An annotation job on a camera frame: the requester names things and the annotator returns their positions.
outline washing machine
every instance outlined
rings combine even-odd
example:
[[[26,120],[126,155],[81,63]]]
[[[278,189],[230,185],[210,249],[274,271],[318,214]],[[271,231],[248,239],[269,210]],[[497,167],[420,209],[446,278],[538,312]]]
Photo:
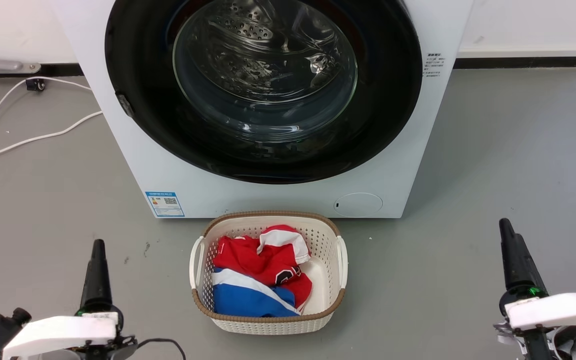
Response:
[[[157,218],[399,218],[473,0],[51,0]]]

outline power cord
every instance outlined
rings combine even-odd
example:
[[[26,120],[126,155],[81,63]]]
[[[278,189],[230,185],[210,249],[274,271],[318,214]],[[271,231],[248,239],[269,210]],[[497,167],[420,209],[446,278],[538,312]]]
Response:
[[[20,87],[21,85],[26,83],[26,80],[34,80],[34,79],[44,79],[44,80],[51,80],[52,82],[58,82],[58,83],[63,83],[63,84],[70,84],[70,85],[75,85],[76,87],[80,87],[82,89],[86,89],[88,91],[92,91],[91,88],[84,86],[82,84],[77,84],[77,82],[71,82],[71,81],[66,81],[66,80],[61,80],[61,79],[54,79],[52,77],[45,77],[45,76],[33,76],[33,77],[28,77],[27,79],[21,80],[19,81],[16,85],[14,85],[7,93],[6,95],[4,95],[1,100],[0,100],[0,106],[2,105],[2,103],[4,102],[4,100],[6,100],[6,98],[10,95],[10,93],[12,93],[14,91],[14,89]],[[70,130],[73,130],[74,128],[78,127],[79,125],[81,125],[82,123],[84,123],[84,121],[101,115],[102,111],[98,111],[98,112],[94,112],[92,114],[89,114],[88,116],[82,118],[81,120],[77,121],[76,123],[74,123],[73,125],[71,125],[70,127],[68,127],[65,130],[59,131],[59,132],[54,132],[52,134],[46,134],[46,135],[41,135],[41,136],[37,136],[37,137],[33,137],[31,139],[26,139],[24,141],[18,142],[14,145],[10,145],[6,148],[2,148],[2,150],[0,150],[0,154],[1,153],[5,153],[9,150],[13,150],[14,148],[17,148],[18,146],[22,146],[24,144],[28,144],[29,142],[34,142],[34,141],[39,141],[41,139],[46,139],[46,138],[51,138],[51,137],[57,137],[59,135],[63,135],[66,134],[67,132],[70,132]]]
[[[174,344],[174,346],[176,346],[177,350],[179,350],[179,353],[181,353],[181,358],[183,358],[183,360],[186,360],[186,353],[184,352],[184,349],[182,349],[181,346],[179,346],[179,343],[173,339],[163,339],[161,337],[154,337],[152,339],[147,339],[147,340],[140,342],[137,345],[137,350],[141,349],[142,346],[144,346],[148,343],[172,343],[172,344]]]

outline blue and white garment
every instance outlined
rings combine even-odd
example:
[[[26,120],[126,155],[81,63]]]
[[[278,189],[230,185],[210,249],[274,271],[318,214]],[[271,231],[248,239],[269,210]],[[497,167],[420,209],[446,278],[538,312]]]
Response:
[[[231,269],[212,273],[214,312],[236,317],[297,317],[294,294],[269,287]]]

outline gray floor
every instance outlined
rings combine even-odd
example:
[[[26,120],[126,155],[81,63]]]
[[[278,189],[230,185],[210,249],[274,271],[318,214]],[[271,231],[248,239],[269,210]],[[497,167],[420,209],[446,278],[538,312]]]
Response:
[[[0,80],[0,98],[14,82]],[[67,85],[19,90],[0,111],[0,148],[97,110]],[[496,342],[492,328],[504,287],[501,217],[524,235],[550,292],[576,291],[576,69],[454,71],[404,217],[337,222],[350,271],[328,326],[226,333],[188,285],[190,248],[208,221],[153,218],[99,117],[0,155],[0,313],[75,312],[101,238],[126,333],[177,339],[190,360],[509,360],[519,349]],[[153,345],[133,358],[178,354]]]

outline laundry basket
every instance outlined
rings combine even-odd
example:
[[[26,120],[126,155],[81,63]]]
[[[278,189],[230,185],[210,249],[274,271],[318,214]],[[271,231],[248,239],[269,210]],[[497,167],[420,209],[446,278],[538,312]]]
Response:
[[[212,272],[218,240],[227,235],[258,238],[270,226],[295,228],[311,251],[301,271],[312,281],[312,291],[301,316],[246,317],[214,312]],[[213,220],[197,239],[190,253],[190,287],[197,308],[220,328],[251,335],[292,335],[323,328],[341,304],[348,277],[348,253],[339,230],[318,214],[294,211],[252,211],[227,214]]]

